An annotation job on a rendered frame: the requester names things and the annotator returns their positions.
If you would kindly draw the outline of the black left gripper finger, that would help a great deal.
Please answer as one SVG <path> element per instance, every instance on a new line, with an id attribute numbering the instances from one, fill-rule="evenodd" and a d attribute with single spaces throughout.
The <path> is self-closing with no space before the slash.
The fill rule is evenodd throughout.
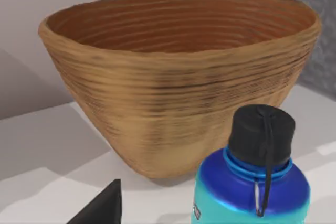
<path id="1" fill-rule="evenodd" d="M 121 224 L 121 179 L 114 179 L 66 224 Z"/>

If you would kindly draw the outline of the woven brown basket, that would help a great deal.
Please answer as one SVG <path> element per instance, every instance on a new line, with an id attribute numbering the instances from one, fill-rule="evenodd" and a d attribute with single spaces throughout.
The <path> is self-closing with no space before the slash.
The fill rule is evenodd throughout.
<path id="1" fill-rule="evenodd" d="M 299 0 L 95 0 L 38 26 L 84 114 L 148 178 L 195 171 L 239 107 L 281 106 L 321 31 Z"/>

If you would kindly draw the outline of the blue bottle with black cap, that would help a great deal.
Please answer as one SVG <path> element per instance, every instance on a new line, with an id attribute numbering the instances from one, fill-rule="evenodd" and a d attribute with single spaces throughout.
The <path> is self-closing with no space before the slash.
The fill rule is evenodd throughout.
<path id="1" fill-rule="evenodd" d="M 305 224 L 310 186 L 291 159 L 295 128 L 273 106 L 237 109 L 227 146 L 197 171 L 191 224 Z"/>

